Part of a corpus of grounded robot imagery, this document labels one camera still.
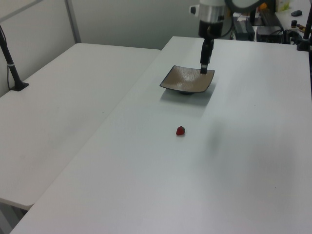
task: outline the square plate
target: square plate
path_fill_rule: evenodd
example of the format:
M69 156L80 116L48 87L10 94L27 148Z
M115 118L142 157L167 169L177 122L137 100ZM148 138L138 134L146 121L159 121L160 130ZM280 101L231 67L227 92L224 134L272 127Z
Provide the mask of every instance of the square plate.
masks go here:
M199 69L173 66L160 86L182 93L202 93L208 89L214 74L214 70L201 74Z

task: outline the black cable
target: black cable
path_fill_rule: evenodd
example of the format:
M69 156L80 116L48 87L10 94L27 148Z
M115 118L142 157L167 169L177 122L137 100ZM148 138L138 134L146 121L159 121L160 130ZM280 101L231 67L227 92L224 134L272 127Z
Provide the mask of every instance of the black cable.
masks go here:
M0 25L0 31L1 31L1 34L3 35L3 37L4 37L5 42L6 42L6 37L5 37L4 31L2 30L1 25Z
M9 90L11 90L10 84L9 84L9 66L7 66L7 82L8 82L8 88Z
M284 30L282 30L282 29L278 29L278 30L276 30L276 31L274 31L274 32L272 32L272 33L270 33L270 34L268 35L268 38L267 38L267 40L266 40L266 43L269 41L271 35L273 35L274 33L278 33L278 32L279 32L278 34L280 34L280 33L283 32L283 31L284 31Z

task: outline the table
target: table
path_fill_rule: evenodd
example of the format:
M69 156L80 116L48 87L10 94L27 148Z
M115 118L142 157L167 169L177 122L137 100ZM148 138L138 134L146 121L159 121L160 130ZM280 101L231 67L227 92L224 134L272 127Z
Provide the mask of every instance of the table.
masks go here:
M28 210L158 50L76 44L0 98L0 202Z
M284 29L289 29L291 27L292 20L296 20L298 21L298 24L306 26L310 6L311 4L309 0L292 0L289 10L276 12L275 14L278 17ZM291 13L296 10L301 10L302 15L298 17L292 17Z
M170 40L12 234L310 233L308 53L215 40L207 92L159 87L202 42Z

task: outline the red strawberry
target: red strawberry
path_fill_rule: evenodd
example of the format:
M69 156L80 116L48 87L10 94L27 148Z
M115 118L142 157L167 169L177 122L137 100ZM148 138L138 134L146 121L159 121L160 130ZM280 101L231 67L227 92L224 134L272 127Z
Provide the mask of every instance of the red strawberry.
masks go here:
M183 135L184 133L185 133L185 128L183 128L182 126L177 128L177 130L176 130L177 136Z

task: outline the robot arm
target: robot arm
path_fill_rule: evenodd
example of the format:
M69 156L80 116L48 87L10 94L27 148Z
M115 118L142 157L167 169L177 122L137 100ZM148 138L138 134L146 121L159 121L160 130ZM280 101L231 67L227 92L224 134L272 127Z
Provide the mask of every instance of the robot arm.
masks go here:
M224 19L231 17L231 12L250 12L265 1L267 0L200 0L199 5L190 7L190 12L200 20L198 34L205 39L200 58L202 74L207 73L214 39L221 37Z

